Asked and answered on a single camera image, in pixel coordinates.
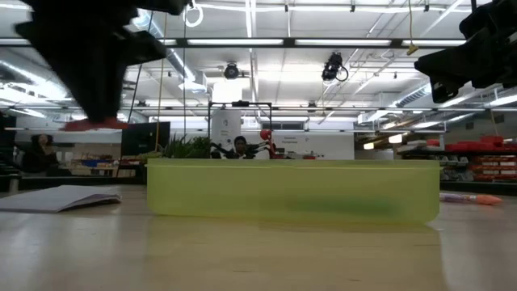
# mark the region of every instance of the translucent container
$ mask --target translucent container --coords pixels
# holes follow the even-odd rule
[[[439,163],[157,158],[147,201],[161,215],[422,223],[439,211]]]

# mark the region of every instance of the person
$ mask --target person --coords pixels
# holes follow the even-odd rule
[[[233,147],[235,149],[235,158],[246,158],[247,142],[243,136],[235,137],[233,140]]]
[[[57,168],[56,153],[52,148],[53,137],[46,134],[39,134],[31,137],[31,146],[24,151],[22,167],[32,171],[47,173]]]

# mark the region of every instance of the computer monitor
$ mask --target computer monitor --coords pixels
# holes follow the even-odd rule
[[[156,146],[156,122],[129,124],[122,131],[122,155],[134,156],[153,151]],[[158,144],[167,146],[170,140],[170,122],[160,122],[158,126]]]

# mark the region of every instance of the orange marker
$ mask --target orange marker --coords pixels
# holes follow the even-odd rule
[[[443,202],[473,202],[479,205],[496,205],[502,199],[491,195],[461,195],[452,193],[440,193],[439,200]]]

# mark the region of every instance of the table surface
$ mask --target table surface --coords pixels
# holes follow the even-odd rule
[[[145,188],[60,214],[0,213],[0,289],[512,290],[517,199],[442,204],[429,226],[154,216]]]

